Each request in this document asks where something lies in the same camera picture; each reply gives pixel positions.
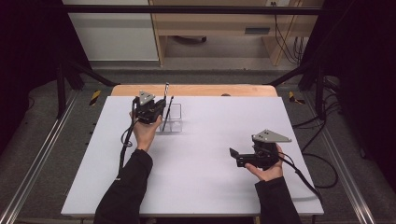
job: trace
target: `black and yellow tape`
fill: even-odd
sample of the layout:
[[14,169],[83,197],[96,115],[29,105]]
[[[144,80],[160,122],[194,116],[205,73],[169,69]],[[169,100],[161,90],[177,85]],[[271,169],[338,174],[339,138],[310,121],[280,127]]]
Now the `black and yellow tape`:
[[294,93],[292,91],[289,91],[289,101],[300,104],[300,105],[305,105],[305,100],[297,100],[294,97]]
[[90,101],[90,105],[95,105],[96,101],[98,100],[100,95],[100,91],[95,91]]

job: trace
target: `white wall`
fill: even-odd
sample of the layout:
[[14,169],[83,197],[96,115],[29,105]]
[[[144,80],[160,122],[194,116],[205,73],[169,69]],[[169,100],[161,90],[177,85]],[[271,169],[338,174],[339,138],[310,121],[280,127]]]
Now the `white wall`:
[[[148,0],[63,0],[65,5],[148,5]],[[158,61],[149,14],[69,13],[90,61]]]

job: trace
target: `wooden cabinet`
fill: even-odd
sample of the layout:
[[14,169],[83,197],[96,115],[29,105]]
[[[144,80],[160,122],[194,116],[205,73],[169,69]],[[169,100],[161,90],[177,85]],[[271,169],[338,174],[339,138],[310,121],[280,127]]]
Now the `wooden cabinet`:
[[[288,7],[321,7],[322,2],[323,0],[289,0]],[[149,3],[153,6],[268,6],[267,0],[149,0]],[[309,37],[317,19],[317,16],[293,15],[279,15],[276,16],[276,20],[274,15],[152,14],[151,16],[161,64],[169,35],[259,35],[262,36],[272,64],[278,65],[283,52],[276,41],[276,35],[278,42],[284,48],[280,34],[284,38]]]

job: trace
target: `gray mounting plate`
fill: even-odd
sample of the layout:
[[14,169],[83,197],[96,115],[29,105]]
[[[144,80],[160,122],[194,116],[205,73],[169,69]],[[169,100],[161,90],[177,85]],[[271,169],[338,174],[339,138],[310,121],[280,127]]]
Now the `gray mounting plate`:
[[288,137],[285,137],[279,133],[274,133],[267,129],[260,133],[253,134],[253,139],[264,143],[291,142],[291,139]]
[[152,100],[154,98],[155,98],[154,94],[148,93],[146,91],[139,92],[139,100],[140,100],[141,105],[145,105],[146,103],[148,103],[150,100]]

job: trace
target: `hand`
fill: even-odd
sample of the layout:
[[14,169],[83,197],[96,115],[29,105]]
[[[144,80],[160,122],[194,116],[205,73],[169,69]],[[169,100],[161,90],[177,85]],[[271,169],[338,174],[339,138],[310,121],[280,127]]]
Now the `hand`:
[[[134,119],[134,114],[132,112],[130,112],[129,115]],[[161,122],[163,122],[163,117],[160,115],[154,123],[145,124],[138,121],[134,125],[134,137],[137,142],[136,148],[145,150],[146,152],[149,151],[149,147],[154,140],[155,131],[158,126],[160,126]]]
[[[284,158],[282,154],[282,148],[276,144],[277,151],[280,157]],[[260,180],[270,181],[276,178],[283,176],[282,170],[282,160],[279,160],[275,165],[271,166],[268,170],[261,170],[255,167],[250,163],[245,164],[245,168],[247,168],[252,174],[257,176]]]

